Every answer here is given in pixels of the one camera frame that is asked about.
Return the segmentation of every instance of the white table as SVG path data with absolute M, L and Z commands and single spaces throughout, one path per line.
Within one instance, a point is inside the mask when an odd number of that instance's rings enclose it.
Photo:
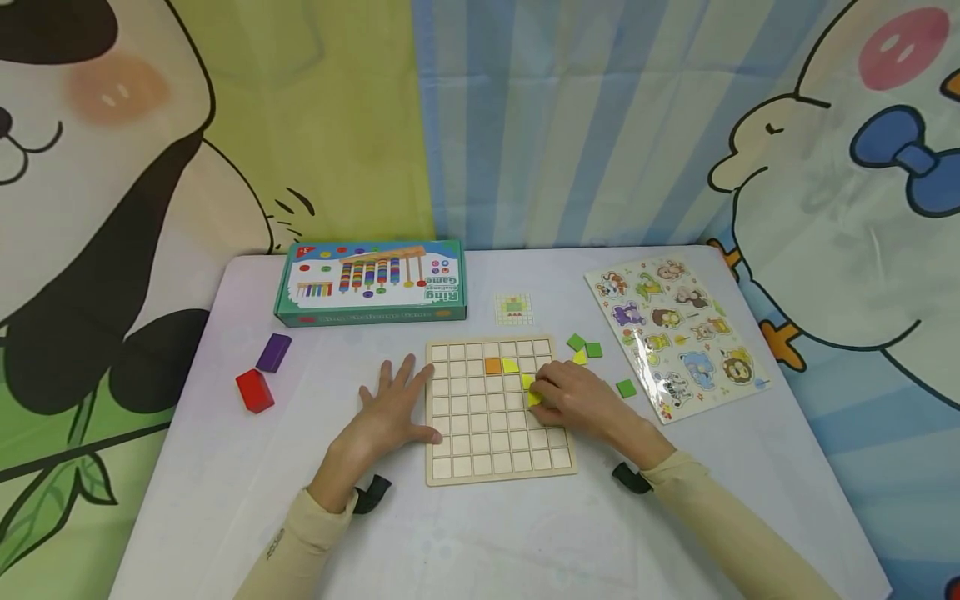
M 554 336 L 600 341 L 590 367 L 608 381 L 632 374 L 583 280 L 588 270 L 657 248 L 468 252 L 465 322 L 285 329 L 272 315 L 282 257 L 227 268 L 156 465 L 111 598 L 230 598 L 313 475 L 330 440 L 357 410 L 385 358 L 429 340 Z M 689 264 L 772 375 L 771 389 L 665 427 L 670 440 L 763 517 L 845 598 L 880 600 L 890 587 L 846 497 L 715 250 Z M 529 293 L 536 324 L 494 324 L 495 293 Z M 276 406 L 244 410 L 233 378 L 251 368 L 271 332 L 294 337 Z M 642 394 L 631 403 L 650 420 Z M 415 413 L 422 419 L 422 406 Z M 730 598 L 737 592 L 652 494 L 611 477 L 618 455 L 578 439 L 574 476 L 427 488 L 423 448 L 376 466 L 391 481 L 380 506 L 358 516 L 327 564 L 319 597 Z

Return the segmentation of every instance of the orange tile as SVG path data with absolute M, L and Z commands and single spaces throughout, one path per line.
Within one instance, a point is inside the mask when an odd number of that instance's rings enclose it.
M 499 375 L 500 374 L 500 359 L 499 358 L 488 358 L 484 361 L 484 365 L 487 367 L 487 375 Z

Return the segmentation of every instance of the blue bow tie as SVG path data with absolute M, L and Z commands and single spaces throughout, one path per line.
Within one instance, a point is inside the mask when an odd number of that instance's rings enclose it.
M 903 169 L 910 207 L 925 217 L 948 217 L 960 212 L 960 149 L 934 152 L 924 144 L 925 130 L 914 108 L 885 108 L 853 136 L 850 156 L 868 169 Z

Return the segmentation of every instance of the pink cheek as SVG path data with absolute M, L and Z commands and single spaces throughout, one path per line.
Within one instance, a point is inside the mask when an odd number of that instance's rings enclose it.
M 860 79 L 878 91 L 912 81 L 943 50 L 949 31 L 949 16 L 941 9 L 916 9 L 890 19 L 860 51 Z
M 144 118 L 170 99 L 170 87 L 156 69 L 138 57 L 110 52 L 74 66 L 66 99 L 90 125 L 126 125 Z

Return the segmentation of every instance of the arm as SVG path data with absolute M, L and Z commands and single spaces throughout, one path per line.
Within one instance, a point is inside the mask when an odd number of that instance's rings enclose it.
M 544 365 L 531 386 L 548 406 L 540 422 L 580 430 L 633 461 L 654 493 L 696 534 L 748 599 L 839 598 L 777 533 L 710 478 L 590 370 L 572 362 Z
M 407 385 L 413 366 L 410 354 L 393 379 L 393 368 L 386 361 L 376 397 L 360 388 L 363 409 L 330 444 L 313 481 L 297 494 L 283 526 L 234 598 L 312 598 L 329 552 L 350 525 L 357 480 L 377 459 L 408 442 L 440 443 L 436 429 L 410 422 L 420 392 L 433 375 L 433 366 L 427 365 Z

